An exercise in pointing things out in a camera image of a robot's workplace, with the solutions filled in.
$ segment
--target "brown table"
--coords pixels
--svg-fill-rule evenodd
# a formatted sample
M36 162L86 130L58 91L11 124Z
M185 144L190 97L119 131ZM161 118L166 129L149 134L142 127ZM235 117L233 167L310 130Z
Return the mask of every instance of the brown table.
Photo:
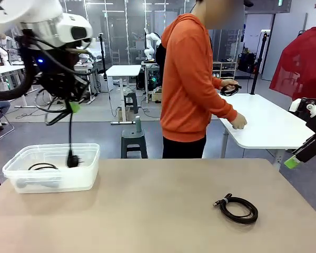
M256 205L254 225L212 207L229 192ZM261 159L103 160L90 191L17 194L5 182L2 252L316 252L316 212Z

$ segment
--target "gray plastic stool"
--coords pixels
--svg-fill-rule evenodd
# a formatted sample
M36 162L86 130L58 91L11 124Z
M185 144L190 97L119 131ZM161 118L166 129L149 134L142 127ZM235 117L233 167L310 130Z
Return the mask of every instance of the gray plastic stool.
M126 99L131 98L132 103L127 103ZM135 92L131 92L128 95L124 96L124 101L125 101L125 106L132 105L133 106L133 113L137 114L138 113L138 103L137 103L137 95Z
M131 147L128 148L129 145L139 145L139 147ZM126 159L127 153L130 151L140 151L142 158L147 159L147 151L146 151L146 141L144 130L141 132L136 132L133 130L123 130L122 131L122 147L121 147L121 158Z

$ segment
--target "clear plastic bin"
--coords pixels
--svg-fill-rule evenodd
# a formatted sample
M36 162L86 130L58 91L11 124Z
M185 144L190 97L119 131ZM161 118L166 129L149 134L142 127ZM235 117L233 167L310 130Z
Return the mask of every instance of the clear plastic bin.
M100 157L98 144L72 144L73 154L80 158L76 168L66 166L69 144L33 145L25 147L2 168L18 193L44 193L90 190L94 185ZM56 169L29 170L46 162Z

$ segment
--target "black cap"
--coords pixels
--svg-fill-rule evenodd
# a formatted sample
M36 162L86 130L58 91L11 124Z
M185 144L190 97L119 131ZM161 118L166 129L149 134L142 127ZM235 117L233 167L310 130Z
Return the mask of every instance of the black cap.
M243 1L244 1L245 6L247 6L247 7L254 6L254 4L251 1L249 1L249 0L243 0Z

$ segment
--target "hand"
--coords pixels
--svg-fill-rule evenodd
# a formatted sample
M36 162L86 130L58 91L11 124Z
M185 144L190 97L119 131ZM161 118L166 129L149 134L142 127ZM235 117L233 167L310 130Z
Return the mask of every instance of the hand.
M238 113L238 116L236 116L235 120L231 122L234 129L244 129L244 126L247 125L246 118Z
M221 88L227 86L228 90L235 89L235 85L239 84L237 81L233 79L224 79L221 82Z

